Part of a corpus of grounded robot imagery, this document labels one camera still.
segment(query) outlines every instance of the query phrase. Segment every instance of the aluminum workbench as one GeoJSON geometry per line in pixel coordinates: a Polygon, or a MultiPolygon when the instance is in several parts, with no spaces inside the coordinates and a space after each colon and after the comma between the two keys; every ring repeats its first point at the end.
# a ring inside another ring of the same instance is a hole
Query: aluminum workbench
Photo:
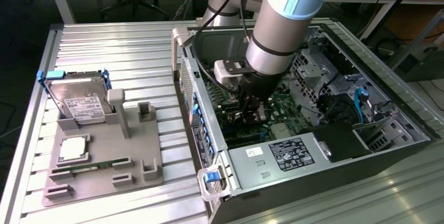
{"type": "MultiPolygon", "coordinates": [[[[207,223],[170,72],[170,31],[179,24],[194,26],[193,21],[65,25],[49,32],[39,64],[39,70],[67,72],[105,67],[111,87],[125,89],[123,106],[147,100],[157,107],[163,184],[42,207],[57,109],[35,83],[3,189],[0,223],[207,223]]],[[[444,221],[442,154],[439,141],[377,176],[234,223],[444,221]]]]}

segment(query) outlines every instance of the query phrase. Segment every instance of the hard drive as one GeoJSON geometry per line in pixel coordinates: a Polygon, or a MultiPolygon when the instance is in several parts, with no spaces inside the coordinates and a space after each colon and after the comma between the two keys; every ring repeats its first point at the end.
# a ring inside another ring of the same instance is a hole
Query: hard drive
{"type": "Polygon", "coordinates": [[[110,89],[107,71],[65,73],[49,71],[37,81],[50,95],[63,118],[73,118],[78,124],[105,121],[105,114],[113,112],[106,102],[110,89]]]}

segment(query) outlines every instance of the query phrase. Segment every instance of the sticker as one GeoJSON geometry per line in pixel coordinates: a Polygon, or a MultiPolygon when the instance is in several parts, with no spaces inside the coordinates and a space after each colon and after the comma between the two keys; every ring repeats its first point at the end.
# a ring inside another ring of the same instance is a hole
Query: sticker
{"type": "Polygon", "coordinates": [[[299,138],[275,142],[267,146],[281,171],[287,171],[314,163],[299,138]]]}
{"type": "Polygon", "coordinates": [[[245,151],[246,151],[247,157],[263,154],[261,147],[246,149],[245,151]]]}
{"type": "Polygon", "coordinates": [[[63,103],[77,121],[105,117],[98,97],[66,98],[63,103]]]}
{"type": "Polygon", "coordinates": [[[91,166],[91,167],[89,167],[89,168],[74,169],[74,170],[71,170],[70,172],[74,174],[74,173],[79,173],[79,172],[93,171],[93,170],[97,170],[97,169],[98,169],[97,166],[91,166]]]}

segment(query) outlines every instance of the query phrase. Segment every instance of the green circuit board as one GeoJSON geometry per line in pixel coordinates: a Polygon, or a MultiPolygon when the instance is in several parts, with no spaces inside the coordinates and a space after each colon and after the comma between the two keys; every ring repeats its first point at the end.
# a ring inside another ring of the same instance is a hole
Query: green circuit board
{"type": "Polygon", "coordinates": [[[233,126],[227,116],[238,112],[238,103],[234,96],[222,91],[210,82],[205,84],[211,101],[221,133],[229,148],[237,148],[254,143],[271,141],[295,135],[309,127],[302,114],[297,110],[293,99],[285,93],[285,85],[281,83],[270,100],[265,102],[263,109],[267,111],[269,120],[258,125],[233,126]]]}

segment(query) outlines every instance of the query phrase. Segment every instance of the hard drive label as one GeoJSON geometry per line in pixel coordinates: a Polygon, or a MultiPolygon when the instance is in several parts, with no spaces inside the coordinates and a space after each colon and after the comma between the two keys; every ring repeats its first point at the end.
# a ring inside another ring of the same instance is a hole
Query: hard drive label
{"type": "Polygon", "coordinates": [[[66,98],[63,103],[77,121],[105,117],[98,97],[66,98]]]}
{"type": "Polygon", "coordinates": [[[314,163],[299,138],[275,142],[267,146],[281,171],[287,171],[314,163]]]}

